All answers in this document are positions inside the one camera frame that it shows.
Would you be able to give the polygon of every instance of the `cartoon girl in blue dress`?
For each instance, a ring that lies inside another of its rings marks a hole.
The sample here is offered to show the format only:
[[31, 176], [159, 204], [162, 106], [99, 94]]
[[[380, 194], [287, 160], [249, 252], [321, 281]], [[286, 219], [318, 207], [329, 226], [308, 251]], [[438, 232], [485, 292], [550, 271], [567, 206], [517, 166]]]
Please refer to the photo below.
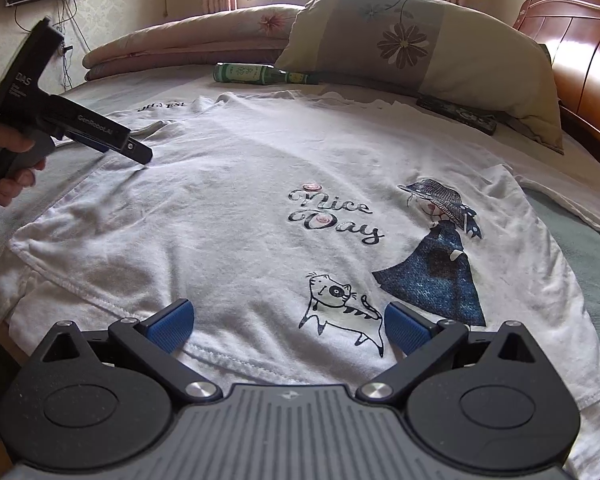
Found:
[[418, 206], [437, 223], [402, 263], [373, 272], [382, 290], [418, 308], [467, 325], [486, 326], [478, 293], [464, 252], [461, 228], [472, 238], [482, 238], [475, 211], [462, 203], [457, 191], [426, 178], [410, 186]]

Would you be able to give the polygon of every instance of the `blue dress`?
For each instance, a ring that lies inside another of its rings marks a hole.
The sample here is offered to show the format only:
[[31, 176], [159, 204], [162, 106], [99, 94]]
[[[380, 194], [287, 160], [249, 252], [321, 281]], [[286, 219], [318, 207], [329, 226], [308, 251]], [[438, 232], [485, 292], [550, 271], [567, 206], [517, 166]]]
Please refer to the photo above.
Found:
[[454, 250], [464, 251], [460, 235], [453, 222], [442, 220], [411, 256], [396, 266], [376, 270], [373, 276], [382, 290], [426, 312], [486, 326], [469, 259], [462, 252], [452, 261]]

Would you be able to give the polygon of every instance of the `screw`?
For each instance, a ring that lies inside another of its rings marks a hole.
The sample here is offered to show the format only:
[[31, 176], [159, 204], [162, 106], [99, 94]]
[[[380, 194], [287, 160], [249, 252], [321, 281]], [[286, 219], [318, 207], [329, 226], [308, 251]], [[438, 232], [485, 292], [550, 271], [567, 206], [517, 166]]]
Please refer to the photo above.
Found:
[[195, 383], [187, 384], [184, 391], [191, 397], [205, 399], [216, 393], [218, 387], [215, 384], [207, 383], [206, 381], [196, 381]]
[[369, 399], [385, 399], [394, 392], [394, 389], [384, 383], [367, 383], [362, 386], [362, 393]]

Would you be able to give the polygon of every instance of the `wooden headboard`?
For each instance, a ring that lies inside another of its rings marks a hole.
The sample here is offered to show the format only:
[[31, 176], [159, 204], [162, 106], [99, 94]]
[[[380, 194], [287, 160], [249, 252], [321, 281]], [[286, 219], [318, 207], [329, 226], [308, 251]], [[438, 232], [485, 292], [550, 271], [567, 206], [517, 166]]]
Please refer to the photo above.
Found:
[[600, 0], [527, 0], [513, 27], [549, 49], [562, 127], [600, 160]]

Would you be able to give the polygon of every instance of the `finger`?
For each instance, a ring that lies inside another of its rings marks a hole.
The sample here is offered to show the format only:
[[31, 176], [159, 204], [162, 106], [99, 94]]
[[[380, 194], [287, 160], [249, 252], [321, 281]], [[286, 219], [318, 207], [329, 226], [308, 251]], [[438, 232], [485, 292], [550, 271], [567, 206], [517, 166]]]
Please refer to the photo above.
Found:
[[4, 196], [2, 193], [0, 193], [0, 205], [2, 207], [7, 207], [10, 203], [11, 203], [11, 197]]
[[42, 171], [45, 169], [45, 167], [46, 167], [46, 158], [43, 158], [39, 163], [37, 163], [35, 166], [33, 166], [33, 169]]
[[10, 178], [0, 180], [0, 193], [10, 198], [16, 198], [22, 192], [22, 186]]
[[33, 171], [28, 169], [18, 170], [13, 175], [13, 180], [22, 187], [31, 187], [36, 183], [36, 175], [33, 173]]
[[22, 153], [29, 151], [35, 142], [23, 136], [18, 130], [0, 124], [0, 148], [7, 148], [10, 152]]

